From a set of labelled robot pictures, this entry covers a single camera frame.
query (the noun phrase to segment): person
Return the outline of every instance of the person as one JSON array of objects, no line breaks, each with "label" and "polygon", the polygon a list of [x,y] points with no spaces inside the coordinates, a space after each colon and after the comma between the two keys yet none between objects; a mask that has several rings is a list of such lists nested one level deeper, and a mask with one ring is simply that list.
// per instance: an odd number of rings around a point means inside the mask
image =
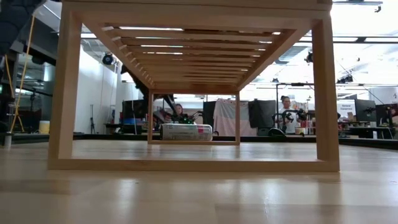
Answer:
[{"label": "person", "polygon": [[[282,101],[283,104],[283,108],[281,108],[279,110],[279,125],[280,127],[282,127],[283,125],[283,120],[282,120],[282,113],[285,110],[292,110],[290,108],[290,98],[288,96],[282,96],[280,98],[280,100]],[[288,112],[291,113],[291,117],[293,118],[293,121],[290,122],[290,120],[288,120],[287,118],[285,118],[285,124],[286,124],[286,134],[295,134],[295,128],[298,125],[298,123],[300,122],[300,120],[297,117],[297,114],[294,112]]]},{"label": "person", "polygon": [[179,103],[177,103],[176,105],[175,105],[175,110],[176,110],[176,112],[177,112],[177,115],[183,115],[183,108],[182,108],[182,105],[181,104],[179,104]]}]

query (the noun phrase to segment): light wooden floor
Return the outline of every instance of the light wooden floor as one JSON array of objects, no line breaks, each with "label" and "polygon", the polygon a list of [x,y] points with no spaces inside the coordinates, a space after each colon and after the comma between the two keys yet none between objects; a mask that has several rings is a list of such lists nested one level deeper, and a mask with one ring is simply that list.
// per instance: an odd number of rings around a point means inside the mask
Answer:
[{"label": "light wooden floor", "polygon": [[[314,144],[75,141],[74,157],[314,158]],[[398,151],[340,146],[340,174],[47,171],[47,143],[0,149],[0,223],[398,223]]]}]

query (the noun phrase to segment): computer monitor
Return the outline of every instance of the computer monitor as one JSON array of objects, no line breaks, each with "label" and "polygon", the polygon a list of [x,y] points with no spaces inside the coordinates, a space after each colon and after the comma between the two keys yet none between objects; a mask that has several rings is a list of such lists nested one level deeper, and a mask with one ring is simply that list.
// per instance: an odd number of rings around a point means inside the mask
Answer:
[{"label": "computer monitor", "polygon": [[355,100],[357,121],[376,122],[376,103],[373,100]]}]

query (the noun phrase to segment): gray cylinder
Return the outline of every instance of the gray cylinder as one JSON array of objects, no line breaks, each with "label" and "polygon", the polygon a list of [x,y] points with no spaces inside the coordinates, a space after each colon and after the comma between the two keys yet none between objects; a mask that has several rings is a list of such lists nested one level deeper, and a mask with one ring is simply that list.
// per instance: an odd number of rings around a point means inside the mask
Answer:
[{"label": "gray cylinder", "polygon": [[162,140],[211,141],[213,130],[207,124],[162,124]]}]

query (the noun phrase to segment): white shirt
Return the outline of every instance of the white shirt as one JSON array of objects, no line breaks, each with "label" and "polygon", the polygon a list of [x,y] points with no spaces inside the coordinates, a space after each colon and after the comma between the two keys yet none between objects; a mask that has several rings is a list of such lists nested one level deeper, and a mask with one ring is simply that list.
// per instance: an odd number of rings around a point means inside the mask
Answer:
[{"label": "white shirt", "polygon": [[[282,113],[285,110],[291,110],[291,109],[285,109],[285,108],[279,109],[279,123],[280,124],[283,124]],[[296,132],[295,128],[297,126],[297,115],[296,115],[296,113],[293,113],[293,112],[288,112],[288,113],[292,114],[291,117],[293,118],[293,121],[286,123],[286,134],[295,134],[295,132]]]}]

